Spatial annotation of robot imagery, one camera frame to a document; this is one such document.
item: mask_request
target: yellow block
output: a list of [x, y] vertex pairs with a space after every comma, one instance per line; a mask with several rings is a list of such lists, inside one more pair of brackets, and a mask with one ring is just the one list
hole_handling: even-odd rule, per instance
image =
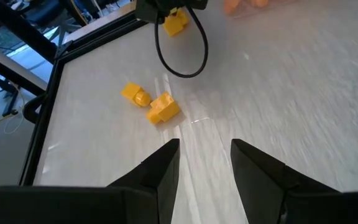
[[135, 83], [128, 83], [121, 91], [121, 95], [139, 107], [148, 106], [152, 100], [150, 94]]
[[180, 107], [169, 93], [164, 92], [161, 96], [151, 102], [151, 109], [146, 117], [152, 124], [160, 121], [168, 121], [180, 112]]
[[176, 14], [170, 14], [165, 18], [165, 22], [162, 25], [170, 37], [178, 34], [189, 23], [189, 20], [182, 9], [178, 9]]

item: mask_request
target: tabletop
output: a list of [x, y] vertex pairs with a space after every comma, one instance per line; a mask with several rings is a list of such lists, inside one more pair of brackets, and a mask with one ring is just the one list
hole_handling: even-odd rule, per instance
[[[68, 62], [35, 185], [107, 186], [171, 138], [180, 138], [172, 223], [245, 223], [231, 139], [242, 139], [340, 191], [358, 190], [358, 1], [299, 0], [230, 17], [223, 2], [196, 11], [209, 42], [197, 77], [168, 73], [143, 26]], [[160, 28], [167, 63], [194, 72], [203, 44], [194, 22]], [[120, 91], [167, 91], [182, 112], [151, 125]]]

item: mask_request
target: orange object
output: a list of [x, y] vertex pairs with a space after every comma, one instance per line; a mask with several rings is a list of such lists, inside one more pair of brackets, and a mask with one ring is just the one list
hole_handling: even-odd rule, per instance
[[240, 4], [240, 2], [241, 0], [224, 0], [224, 13], [227, 15], [232, 14], [237, 9], [237, 6]]
[[269, 3], [269, 0], [224, 0], [224, 13], [234, 13], [242, 5], [241, 1], [246, 1], [253, 7], [265, 7]]
[[254, 7], [265, 7], [269, 0], [249, 0], [249, 2]]
[[169, 93], [164, 92], [161, 96], [151, 102], [151, 109], [146, 117], [152, 124], [160, 121], [168, 121], [180, 112], [180, 107]]
[[144, 91], [142, 87], [131, 82], [121, 91], [121, 95], [139, 107], [148, 106], [152, 100], [150, 94]]

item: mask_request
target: chair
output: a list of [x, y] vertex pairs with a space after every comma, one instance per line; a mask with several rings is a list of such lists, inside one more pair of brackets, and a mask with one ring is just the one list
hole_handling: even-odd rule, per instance
[[58, 29], [53, 33], [49, 40], [53, 40], [59, 35], [58, 46], [63, 43], [65, 33], [71, 33], [81, 26], [74, 25], [74, 19], [70, 18], [65, 8], [58, 0], [40, 0], [42, 1], [37, 7], [26, 12], [25, 18], [37, 28]]

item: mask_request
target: floor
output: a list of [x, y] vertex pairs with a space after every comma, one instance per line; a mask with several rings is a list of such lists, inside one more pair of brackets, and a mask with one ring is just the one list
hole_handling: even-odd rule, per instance
[[[118, 4], [124, 5], [128, 2], [128, 0], [120, 0]], [[117, 9], [117, 6], [112, 5], [111, 9], [115, 10]], [[57, 43], [58, 37], [54, 39], [53, 42]], [[49, 80], [52, 64], [45, 61], [44, 58], [34, 52], [31, 48], [24, 47], [19, 53], [13, 55], [8, 54], [8, 56], [46, 82]], [[28, 91], [23, 90], [22, 92], [26, 101], [34, 97]], [[7, 100], [4, 99], [4, 92], [2, 92], [0, 93], [0, 118], [6, 103]], [[15, 107], [20, 108], [21, 106], [22, 100], [18, 97]], [[9, 121], [9, 126], [6, 128], [6, 132], [12, 131], [20, 121], [20, 116]], [[24, 119], [17, 131], [12, 134], [5, 134], [4, 130], [7, 122], [8, 120], [5, 120], [0, 123], [0, 185], [16, 185], [19, 181], [34, 125]]]

